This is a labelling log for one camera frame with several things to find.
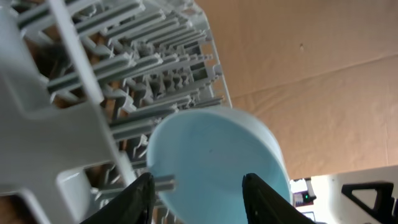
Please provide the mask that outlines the light blue rice bowl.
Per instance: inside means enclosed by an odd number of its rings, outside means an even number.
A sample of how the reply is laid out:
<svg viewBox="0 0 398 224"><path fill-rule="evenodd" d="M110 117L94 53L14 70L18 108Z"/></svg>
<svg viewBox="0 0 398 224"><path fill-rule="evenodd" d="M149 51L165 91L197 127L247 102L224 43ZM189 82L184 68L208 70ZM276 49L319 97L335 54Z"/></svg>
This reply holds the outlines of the light blue rice bowl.
<svg viewBox="0 0 398 224"><path fill-rule="evenodd" d="M257 174L287 202L290 179L279 143L255 116L232 108L167 116L149 138L147 168L177 183L160 199L183 223L246 223L242 180Z"/></svg>

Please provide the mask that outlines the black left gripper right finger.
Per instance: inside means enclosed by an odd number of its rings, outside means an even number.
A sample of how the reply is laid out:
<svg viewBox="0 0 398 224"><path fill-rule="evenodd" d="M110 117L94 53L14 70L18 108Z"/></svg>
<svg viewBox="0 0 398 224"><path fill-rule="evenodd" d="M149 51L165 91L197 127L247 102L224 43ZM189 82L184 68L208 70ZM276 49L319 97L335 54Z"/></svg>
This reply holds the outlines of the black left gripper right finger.
<svg viewBox="0 0 398 224"><path fill-rule="evenodd" d="M248 224L315 224L255 173L244 175L242 188Z"/></svg>

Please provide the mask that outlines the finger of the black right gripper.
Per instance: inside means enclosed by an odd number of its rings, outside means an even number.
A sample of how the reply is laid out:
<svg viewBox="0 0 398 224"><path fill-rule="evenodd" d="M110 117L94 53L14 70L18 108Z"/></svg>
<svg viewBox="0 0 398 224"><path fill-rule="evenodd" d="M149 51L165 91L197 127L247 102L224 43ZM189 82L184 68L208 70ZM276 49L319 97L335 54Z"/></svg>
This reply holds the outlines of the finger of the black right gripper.
<svg viewBox="0 0 398 224"><path fill-rule="evenodd" d="M341 193L379 223L397 224L397 196L392 182L344 184Z"/></svg>

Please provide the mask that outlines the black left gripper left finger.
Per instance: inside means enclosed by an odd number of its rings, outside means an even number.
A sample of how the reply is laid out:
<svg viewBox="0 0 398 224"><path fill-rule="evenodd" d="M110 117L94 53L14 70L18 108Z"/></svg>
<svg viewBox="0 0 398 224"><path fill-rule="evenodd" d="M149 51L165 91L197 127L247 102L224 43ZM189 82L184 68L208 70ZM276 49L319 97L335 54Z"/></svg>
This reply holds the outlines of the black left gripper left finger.
<svg viewBox="0 0 398 224"><path fill-rule="evenodd" d="M151 224L154 204L154 176L146 172L81 224Z"/></svg>

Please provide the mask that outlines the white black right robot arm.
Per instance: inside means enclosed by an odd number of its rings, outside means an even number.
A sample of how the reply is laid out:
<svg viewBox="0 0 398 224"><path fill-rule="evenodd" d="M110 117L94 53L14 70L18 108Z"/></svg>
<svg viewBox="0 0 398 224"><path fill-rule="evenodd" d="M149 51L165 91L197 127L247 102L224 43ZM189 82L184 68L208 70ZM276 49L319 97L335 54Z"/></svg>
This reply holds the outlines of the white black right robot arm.
<svg viewBox="0 0 398 224"><path fill-rule="evenodd" d="M315 223L397 223L397 166L290 181L296 209Z"/></svg>

